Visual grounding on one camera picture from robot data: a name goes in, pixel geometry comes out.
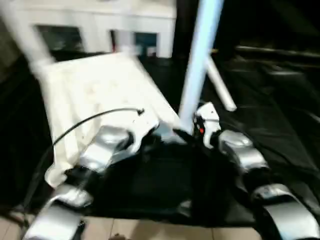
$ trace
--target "black fabric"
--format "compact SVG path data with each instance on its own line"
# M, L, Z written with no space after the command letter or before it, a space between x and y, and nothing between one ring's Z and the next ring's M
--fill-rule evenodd
M58 60L86 56L61 52L54 55ZM177 111L186 62L155 58L140 61ZM252 138L272 169L319 218L319 72L246 61L217 59L216 63L238 110L224 110L208 79L202 100L214 103L223 128L241 130ZM6 83L15 88L2 85L1 110L6 114L1 119L5 160L0 183L1 189L13 191L1 195L2 206L21 201L33 168L50 143L40 88L27 64L20 65L12 76L14 80ZM30 88L34 91L26 95L28 101L21 107L14 105ZM235 173L227 159L218 153L208 158L195 146L157 143L152 150L109 170L104 190L89 214L210 227L255 224L249 201L235 186ZM37 194L34 209L41 206L50 191L47 186L45 192Z
M0 210L6 211L21 202L38 160L52 144L40 86L23 58L0 84L0 113Z

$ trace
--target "black cable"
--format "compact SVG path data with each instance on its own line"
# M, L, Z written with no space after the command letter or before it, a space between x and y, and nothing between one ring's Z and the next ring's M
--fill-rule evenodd
M133 112L137 112L138 115L141 115L144 112L144 109L137 109L137 108L116 108L116 109L112 109L112 110L108 110L108 111L103 111L100 112L98 114L92 115L80 122L78 122L77 124L73 125L72 127L70 127L68 130L66 130L63 134L61 134L54 142L51 146L49 146L47 148L47 150L44 152L44 154L42 155L38 165L35 168L34 174L31 178L31 182L30 185L28 187L28 190L26 192L26 196L22 202L22 213L23 213L23 225L25 227L29 226L29 221L27 219L27 213L29 211L29 207L30 207L30 203L31 200L39 186L40 180L39 178L43 175L43 165L48 157L48 154L53 150L54 146L61 141L67 134L69 134L71 131L73 131L74 129L76 129L77 127L81 126L82 124L95 119L97 117L100 117L102 115L107 115L107 114L111 114L111 113L115 113L115 112L122 112L122 111L133 111Z

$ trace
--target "white cabinet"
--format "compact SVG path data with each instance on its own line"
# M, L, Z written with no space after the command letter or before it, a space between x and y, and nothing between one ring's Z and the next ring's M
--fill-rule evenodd
M175 0L13 0L12 9L23 15L18 31L28 32L31 43L42 34L37 26L76 28L83 50L112 52L111 30L117 50L133 48L135 33L156 34L156 55L172 56L176 23Z

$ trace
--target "white shelf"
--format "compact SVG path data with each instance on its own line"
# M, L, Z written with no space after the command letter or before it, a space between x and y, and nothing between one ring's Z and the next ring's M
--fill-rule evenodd
M19 9L76 11L93 14L121 14L127 7L123 0L15 0ZM174 0L141 0L130 15L154 18L176 18Z

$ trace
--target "black cloth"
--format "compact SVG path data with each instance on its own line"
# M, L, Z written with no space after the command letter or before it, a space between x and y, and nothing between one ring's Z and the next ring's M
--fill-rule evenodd
M61 52L54 55L58 60L86 56ZM170 105L179 110L186 62L156 58L140 61ZM272 169L319 218L319 72L246 61L216 63L238 110L224 110L208 79L202 100L214 103L224 129L243 131L252 137ZM1 195L2 206L9 202L13 207L22 200L40 153L50 144L39 85L26 63L19 67L22 69L23 74L14 75L10 83L17 83L20 91L12 91L5 97L7 101L1 100L2 113L8 118L3 117L0 125L5 136L2 146L12 146L11 153L4 155L1 186L19 193L8 192L10 201ZM6 86L2 86L1 96L5 96ZM27 86L33 86L32 94L27 96L29 105L11 107ZM27 107L32 114L27 114ZM13 109L16 114L10 115ZM32 130L23 132L23 138L17 140L16 136L21 137L19 133L26 129L19 123L29 123ZM221 155L212 153L208 157L195 146L164 146L159 139L147 144L154 148L109 169L88 214L207 227L254 225L248 201L243 192L232 187L234 172ZM49 193L50 188L38 192L33 208L39 208L42 201L38 200Z

